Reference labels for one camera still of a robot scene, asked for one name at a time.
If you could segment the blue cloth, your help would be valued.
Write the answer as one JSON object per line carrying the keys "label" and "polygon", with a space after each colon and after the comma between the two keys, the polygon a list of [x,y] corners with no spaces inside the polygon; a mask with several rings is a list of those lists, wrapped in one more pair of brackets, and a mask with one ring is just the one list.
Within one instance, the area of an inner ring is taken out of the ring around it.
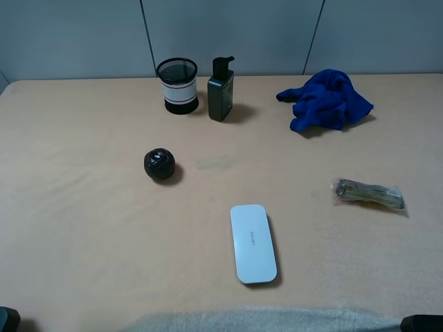
{"label": "blue cloth", "polygon": [[276,99],[292,103],[290,129],[298,133],[311,127],[340,131],[364,119],[374,108],[344,72],[334,69],[316,73],[302,87],[284,90]]}

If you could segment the black round ball object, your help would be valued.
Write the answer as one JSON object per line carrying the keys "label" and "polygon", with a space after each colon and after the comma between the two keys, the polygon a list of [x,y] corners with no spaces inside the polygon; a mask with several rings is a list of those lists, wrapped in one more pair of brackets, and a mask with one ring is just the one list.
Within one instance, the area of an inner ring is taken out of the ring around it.
{"label": "black round ball object", "polygon": [[144,157],[146,174],[155,181],[171,177],[175,171],[176,161],[173,154],[165,148],[149,151]]}

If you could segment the dark pump dispenser bottle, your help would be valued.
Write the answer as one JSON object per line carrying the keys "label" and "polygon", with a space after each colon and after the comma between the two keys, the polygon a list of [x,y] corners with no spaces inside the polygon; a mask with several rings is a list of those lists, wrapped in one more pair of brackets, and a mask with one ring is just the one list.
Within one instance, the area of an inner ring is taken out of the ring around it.
{"label": "dark pump dispenser bottle", "polygon": [[234,60],[233,56],[213,60],[213,74],[207,85],[208,115],[218,122],[223,122],[233,107],[234,72],[229,63]]}

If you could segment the black mesh pen holder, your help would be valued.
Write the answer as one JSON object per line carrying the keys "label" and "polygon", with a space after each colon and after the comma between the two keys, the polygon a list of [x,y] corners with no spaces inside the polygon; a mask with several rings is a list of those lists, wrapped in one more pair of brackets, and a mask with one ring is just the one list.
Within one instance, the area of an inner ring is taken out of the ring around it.
{"label": "black mesh pen holder", "polygon": [[165,108],[176,115],[192,113],[199,106],[197,96],[197,64],[191,59],[173,57],[156,67],[161,81]]}

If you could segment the white rectangular case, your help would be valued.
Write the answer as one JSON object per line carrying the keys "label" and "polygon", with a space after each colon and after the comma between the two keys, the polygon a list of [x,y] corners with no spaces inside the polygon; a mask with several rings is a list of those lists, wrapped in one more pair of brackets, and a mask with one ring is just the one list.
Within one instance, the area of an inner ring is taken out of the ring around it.
{"label": "white rectangular case", "polygon": [[262,205],[236,205],[230,210],[235,267],[243,284],[272,282],[278,274],[271,229]]}

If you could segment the clear plastic snack packet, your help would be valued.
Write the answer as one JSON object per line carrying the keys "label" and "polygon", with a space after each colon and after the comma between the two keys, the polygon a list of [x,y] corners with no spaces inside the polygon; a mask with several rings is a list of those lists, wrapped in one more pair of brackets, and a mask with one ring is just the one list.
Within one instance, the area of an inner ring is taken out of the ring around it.
{"label": "clear plastic snack packet", "polygon": [[406,209],[403,195],[398,187],[386,187],[338,178],[332,183],[331,189],[337,202],[375,203],[397,211]]}

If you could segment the grey robot torso cover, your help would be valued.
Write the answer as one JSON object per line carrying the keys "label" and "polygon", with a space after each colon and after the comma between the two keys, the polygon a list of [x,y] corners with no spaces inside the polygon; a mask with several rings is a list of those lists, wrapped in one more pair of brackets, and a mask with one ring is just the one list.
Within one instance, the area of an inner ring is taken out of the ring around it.
{"label": "grey robot torso cover", "polygon": [[400,321],[355,311],[246,308],[149,314],[126,331],[399,331]]}

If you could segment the black right base part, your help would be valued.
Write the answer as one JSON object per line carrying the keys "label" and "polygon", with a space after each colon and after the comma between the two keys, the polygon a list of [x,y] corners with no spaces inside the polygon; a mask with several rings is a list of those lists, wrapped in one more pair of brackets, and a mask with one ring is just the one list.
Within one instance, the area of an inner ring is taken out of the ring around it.
{"label": "black right base part", "polygon": [[411,315],[400,324],[401,332],[443,332],[442,315]]}

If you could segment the black base part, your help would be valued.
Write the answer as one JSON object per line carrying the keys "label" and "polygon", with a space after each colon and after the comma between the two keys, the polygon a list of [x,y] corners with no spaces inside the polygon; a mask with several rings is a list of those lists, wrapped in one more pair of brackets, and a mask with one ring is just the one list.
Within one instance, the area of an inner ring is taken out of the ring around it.
{"label": "black base part", "polygon": [[0,332],[16,332],[20,322],[20,314],[15,309],[0,307]]}
{"label": "black base part", "polygon": [[443,332],[442,315],[411,315],[400,324],[401,332]]}

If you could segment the black left base part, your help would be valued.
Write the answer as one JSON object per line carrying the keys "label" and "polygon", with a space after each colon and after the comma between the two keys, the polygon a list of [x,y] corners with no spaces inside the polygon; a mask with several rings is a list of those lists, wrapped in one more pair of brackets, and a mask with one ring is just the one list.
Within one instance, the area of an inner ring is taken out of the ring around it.
{"label": "black left base part", "polygon": [[15,309],[0,307],[0,332],[16,332],[20,322],[20,314]]}

